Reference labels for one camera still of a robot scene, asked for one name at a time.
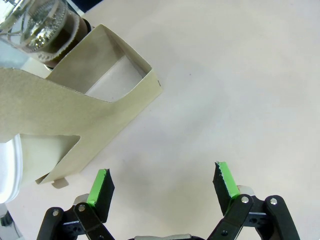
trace glass jar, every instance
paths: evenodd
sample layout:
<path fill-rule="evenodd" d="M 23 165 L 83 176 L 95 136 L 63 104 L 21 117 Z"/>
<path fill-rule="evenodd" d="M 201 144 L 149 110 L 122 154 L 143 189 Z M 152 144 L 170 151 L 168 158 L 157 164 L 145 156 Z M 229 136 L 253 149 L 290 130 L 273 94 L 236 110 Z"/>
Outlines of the glass jar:
<path fill-rule="evenodd" d="M 0 0 L 0 39 L 50 68 L 89 31 L 66 0 Z"/>

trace cardboard flap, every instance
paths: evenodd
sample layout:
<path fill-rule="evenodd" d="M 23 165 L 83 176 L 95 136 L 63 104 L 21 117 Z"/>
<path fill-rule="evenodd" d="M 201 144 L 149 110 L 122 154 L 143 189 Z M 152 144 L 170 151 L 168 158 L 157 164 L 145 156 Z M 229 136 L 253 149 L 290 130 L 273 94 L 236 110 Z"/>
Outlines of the cardboard flap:
<path fill-rule="evenodd" d="M 142 80 L 115 102 L 84 95 L 122 56 L 144 71 Z M 89 33 L 48 79 L 19 69 L 0 68 L 0 75 L 1 143 L 17 134 L 79 137 L 38 183 L 81 171 L 162 92 L 151 66 L 103 25 Z"/>

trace white table surface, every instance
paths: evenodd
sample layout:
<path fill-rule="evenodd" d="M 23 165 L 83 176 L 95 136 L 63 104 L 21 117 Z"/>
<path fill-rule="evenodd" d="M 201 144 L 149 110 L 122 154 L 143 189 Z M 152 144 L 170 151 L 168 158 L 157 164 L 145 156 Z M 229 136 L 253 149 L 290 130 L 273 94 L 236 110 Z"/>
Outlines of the white table surface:
<path fill-rule="evenodd" d="M 214 161 L 260 199 L 281 195 L 302 240 L 320 238 L 320 2 L 105 0 L 85 18 L 119 34 L 163 93 L 69 186 L 32 184 L 7 204 L 27 240 L 45 211 L 69 209 L 98 169 L 115 184 L 116 240 L 190 233 L 222 217 Z M 257 240 L 244 228 L 241 240 Z"/>

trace green gripper pad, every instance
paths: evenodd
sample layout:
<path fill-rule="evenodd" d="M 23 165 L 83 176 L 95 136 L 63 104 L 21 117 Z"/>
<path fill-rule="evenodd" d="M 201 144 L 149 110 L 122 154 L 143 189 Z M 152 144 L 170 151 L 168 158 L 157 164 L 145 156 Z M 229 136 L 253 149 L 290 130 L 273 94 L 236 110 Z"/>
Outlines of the green gripper pad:
<path fill-rule="evenodd" d="M 115 186 L 109 169 L 100 169 L 95 177 L 87 203 L 94 209 L 101 222 L 105 223 Z"/>
<path fill-rule="evenodd" d="M 226 162 L 217 161 L 215 163 L 213 184 L 222 214 L 225 215 L 232 199 L 240 195 L 240 191 Z"/>

